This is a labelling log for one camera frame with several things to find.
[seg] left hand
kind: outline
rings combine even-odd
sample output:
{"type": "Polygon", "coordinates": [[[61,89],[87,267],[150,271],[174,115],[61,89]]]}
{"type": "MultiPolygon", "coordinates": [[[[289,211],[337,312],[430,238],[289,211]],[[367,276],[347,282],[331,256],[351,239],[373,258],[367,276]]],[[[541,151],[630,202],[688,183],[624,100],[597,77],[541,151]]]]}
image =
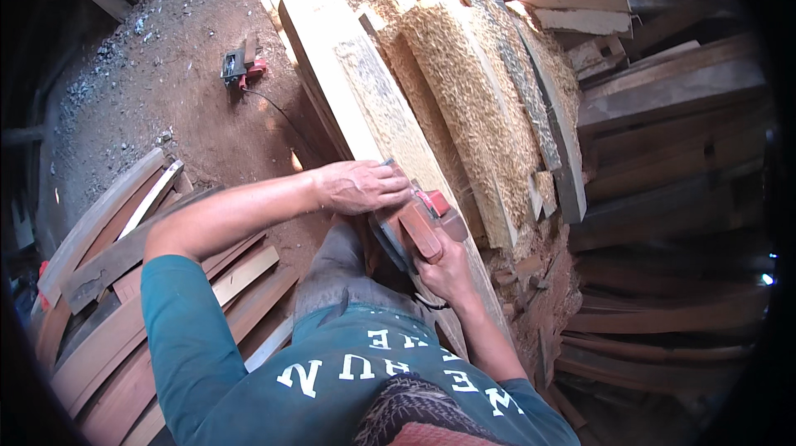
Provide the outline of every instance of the left hand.
{"type": "Polygon", "coordinates": [[[409,179],[378,161],[333,162],[313,170],[312,176],[321,207],[335,213],[367,213],[412,197],[409,179]]]}

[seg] black cable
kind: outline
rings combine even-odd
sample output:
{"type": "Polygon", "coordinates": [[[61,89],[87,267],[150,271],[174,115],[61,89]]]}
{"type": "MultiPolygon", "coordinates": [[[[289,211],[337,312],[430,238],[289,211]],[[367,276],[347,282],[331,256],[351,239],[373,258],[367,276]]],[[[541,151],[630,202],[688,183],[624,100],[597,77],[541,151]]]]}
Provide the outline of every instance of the black cable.
{"type": "Polygon", "coordinates": [[[260,97],[263,97],[266,101],[270,102],[271,105],[274,106],[276,108],[276,110],[279,111],[282,114],[282,116],[285,117],[285,120],[291,125],[291,128],[293,128],[293,131],[296,133],[296,135],[298,135],[298,137],[304,142],[304,145],[306,145],[306,148],[308,148],[312,152],[312,154],[315,156],[315,158],[319,162],[323,161],[323,158],[321,158],[321,156],[318,153],[315,152],[315,149],[312,147],[312,144],[310,144],[310,142],[304,137],[304,134],[299,132],[299,129],[295,127],[295,125],[293,124],[291,119],[289,117],[287,117],[287,114],[285,114],[285,112],[278,105],[276,105],[276,103],[274,103],[268,97],[265,97],[265,94],[263,94],[263,93],[254,92],[253,90],[249,90],[249,89],[247,89],[245,87],[241,88],[241,90],[243,90],[244,92],[248,92],[248,93],[253,93],[255,95],[259,95],[260,97]]]}

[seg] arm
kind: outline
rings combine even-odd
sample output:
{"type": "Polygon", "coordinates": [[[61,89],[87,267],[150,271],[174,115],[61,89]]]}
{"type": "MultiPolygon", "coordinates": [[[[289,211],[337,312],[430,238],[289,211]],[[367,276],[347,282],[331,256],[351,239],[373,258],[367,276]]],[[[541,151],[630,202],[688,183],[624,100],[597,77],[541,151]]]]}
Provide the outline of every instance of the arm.
{"type": "Polygon", "coordinates": [[[144,263],[166,254],[202,262],[268,226],[304,213],[326,209],[359,214],[401,204],[410,196],[409,180],[376,161],[335,162],[235,187],[153,225],[146,238],[144,263]]]}
{"type": "Polygon", "coordinates": [[[447,301],[462,323],[470,361],[493,381],[528,379],[517,354],[486,312],[475,292],[464,246],[438,229],[443,256],[437,264],[415,259],[420,279],[437,296],[447,301]]]}

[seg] shirt sleeve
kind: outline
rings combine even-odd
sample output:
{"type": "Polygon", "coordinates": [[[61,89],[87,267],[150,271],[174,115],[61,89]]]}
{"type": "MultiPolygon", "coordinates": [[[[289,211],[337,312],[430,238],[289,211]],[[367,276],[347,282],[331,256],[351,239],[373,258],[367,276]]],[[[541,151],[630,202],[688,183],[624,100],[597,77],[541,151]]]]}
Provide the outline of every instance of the shirt sleeve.
{"type": "Polygon", "coordinates": [[[174,255],[146,263],[141,304],[158,403],[174,439],[184,444],[248,373],[198,264],[174,255]]]}
{"type": "Polygon", "coordinates": [[[533,417],[533,424],[548,440],[548,444],[580,445],[580,440],[569,422],[543,400],[527,379],[512,378],[498,384],[526,415],[533,417]]]}

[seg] hand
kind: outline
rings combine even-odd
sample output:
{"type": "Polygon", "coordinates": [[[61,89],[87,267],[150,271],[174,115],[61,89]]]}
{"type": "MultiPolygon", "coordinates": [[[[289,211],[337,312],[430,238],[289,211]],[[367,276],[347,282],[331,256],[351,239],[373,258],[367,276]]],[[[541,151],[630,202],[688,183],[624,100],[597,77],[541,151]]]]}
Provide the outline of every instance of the hand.
{"type": "Polygon", "coordinates": [[[377,161],[341,161],[313,170],[321,207],[340,214],[360,214],[398,206],[412,197],[412,185],[377,161]]]}
{"type": "Polygon", "coordinates": [[[443,246],[443,256],[437,264],[429,264],[415,256],[415,268],[420,279],[428,290],[447,301],[454,310],[480,303],[473,287],[464,246],[451,239],[443,229],[434,229],[434,235],[443,246]]]}

